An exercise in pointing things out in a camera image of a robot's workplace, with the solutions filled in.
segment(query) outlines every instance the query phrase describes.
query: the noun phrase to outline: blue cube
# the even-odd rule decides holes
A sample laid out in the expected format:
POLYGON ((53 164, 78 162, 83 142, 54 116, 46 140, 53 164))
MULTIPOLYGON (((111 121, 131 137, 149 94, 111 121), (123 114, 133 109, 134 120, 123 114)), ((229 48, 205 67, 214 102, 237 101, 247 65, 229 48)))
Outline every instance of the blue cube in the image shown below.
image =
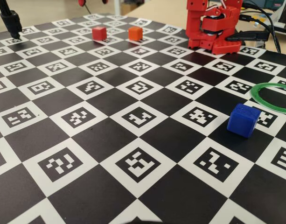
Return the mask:
POLYGON ((231 113, 227 130, 249 138, 255 129, 260 113, 261 111, 256 108, 237 104, 231 113))

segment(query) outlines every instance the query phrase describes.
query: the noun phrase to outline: checkerboard mat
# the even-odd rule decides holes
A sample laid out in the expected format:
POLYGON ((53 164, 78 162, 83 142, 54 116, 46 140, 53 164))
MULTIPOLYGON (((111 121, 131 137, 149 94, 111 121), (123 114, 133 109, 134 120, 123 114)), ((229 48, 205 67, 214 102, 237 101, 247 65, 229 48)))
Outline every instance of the checkerboard mat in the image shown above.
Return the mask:
POLYGON ((250 95, 286 84, 286 55, 187 45, 110 14, 0 33, 0 224, 286 224, 286 115, 250 95), (249 139, 226 130, 238 103, 262 111, 249 139))

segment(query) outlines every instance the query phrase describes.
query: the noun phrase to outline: cube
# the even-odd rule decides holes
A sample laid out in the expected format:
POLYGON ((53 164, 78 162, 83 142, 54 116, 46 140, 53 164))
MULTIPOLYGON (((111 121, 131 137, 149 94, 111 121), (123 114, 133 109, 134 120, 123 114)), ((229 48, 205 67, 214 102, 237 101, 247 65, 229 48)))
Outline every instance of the cube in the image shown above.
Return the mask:
POLYGON ((143 29, 141 27, 130 27, 128 29, 128 39, 139 41, 143 38, 143 29))
POLYGON ((260 113, 261 111, 256 108, 237 104, 231 113, 227 130, 249 138, 255 129, 260 113))
POLYGON ((92 29, 92 38, 96 41, 103 41, 106 39, 106 28, 105 27, 94 27, 92 29))

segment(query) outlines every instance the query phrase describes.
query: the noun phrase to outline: green plastic ring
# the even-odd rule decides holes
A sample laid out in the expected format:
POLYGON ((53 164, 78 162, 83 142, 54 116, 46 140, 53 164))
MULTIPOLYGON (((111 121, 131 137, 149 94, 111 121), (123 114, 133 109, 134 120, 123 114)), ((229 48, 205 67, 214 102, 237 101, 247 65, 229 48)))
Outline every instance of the green plastic ring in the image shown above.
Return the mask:
POLYGON ((269 109, 271 109, 273 111, 277 111, 277 112, 286 114, 286 108, 282 108, 282 107, 279 107, 279 106, 272 105, 272 104, 268 103, 267 101, 263 100, 259 96, 259 91, 261 89, 267 88, 267 87, 280 87, 280 88, 283 88, 283 89, 286 90, 286 85, 284 85, 284 84, 279 84, 279 83, 260 83, 260 84, 255 85, 251 89, 251 96, 253 97, 253 99, 257 103, 259 103, 259 104, 261 104, 261 105, 263 105, 263 106, 265 106, 265 107, 267 107, 267 108, 269 108, 269 109))

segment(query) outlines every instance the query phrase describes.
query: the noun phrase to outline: red object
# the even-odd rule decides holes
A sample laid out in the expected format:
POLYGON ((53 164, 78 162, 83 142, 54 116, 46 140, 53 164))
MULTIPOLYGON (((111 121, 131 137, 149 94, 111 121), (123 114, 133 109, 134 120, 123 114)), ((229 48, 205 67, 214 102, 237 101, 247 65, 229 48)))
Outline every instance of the red object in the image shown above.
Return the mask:
POLYGON ((139 41, 143 38, 143 29, 141 27, 130 27, 128 29, 128 39, 139 41))
POLYGON ((106 28, 105 27, 94 27, 92 29, 92 38, 96 41, 103 41, 106 39, 106 28))
POLYGON ((188 0, 186 35, 188 47, 211 50, 213 54, 238 52, 241 41, 230 42, 225 38, 235 33, 242 0, 224 0, 225 7, 207 8, 208 0, 188 0))

